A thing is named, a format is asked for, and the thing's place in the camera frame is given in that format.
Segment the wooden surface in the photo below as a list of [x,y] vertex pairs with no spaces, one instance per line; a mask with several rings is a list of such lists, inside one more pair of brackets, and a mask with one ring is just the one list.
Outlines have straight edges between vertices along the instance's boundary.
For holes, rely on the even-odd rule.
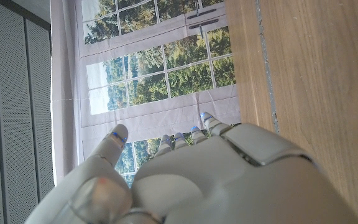
[[264,113],[270,111],[270,103],[260,38],[251,35],[258,34],[259,27],[256,22],[246,22],[250,18],[256,19],[255,8],[239,4],[231,7],[231,14],[233,16],[227,17],[230,39],[237,40],[231,41],[234,70],[242,73],[236,74],[237,90],[239,96],[246,96],[239,98],[241,120],[273,131],[272,115]]
[[[226,0],[226,6],[233,48],[241,42],[259,47],[234,49],[241,113],[247,122],[254,110],[247,105],[252,101],[249,90],[242,88],[264,74],[264,61],[256,40],[259,31],[233,28],[258,24],[255,13],[244,16],[248,7],[256,11],[255,0]],[[358,213],[358,1],[260,0],[260,9],[280,135],[314,155]],[[239,65],[242,58],[247,63]],[[254,95],[259,91],[267,90],[255,90]]]

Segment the robotic hand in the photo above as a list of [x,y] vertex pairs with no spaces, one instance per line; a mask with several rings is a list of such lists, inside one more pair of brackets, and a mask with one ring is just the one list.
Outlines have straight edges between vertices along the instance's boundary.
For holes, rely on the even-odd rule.
[[191,129],[175,150],[167,135],[131,189],[114,170],[128,131],[118,124],[26,223],[358,223],[316,162],[252,124],[235,128],[208,113],[212,137]]

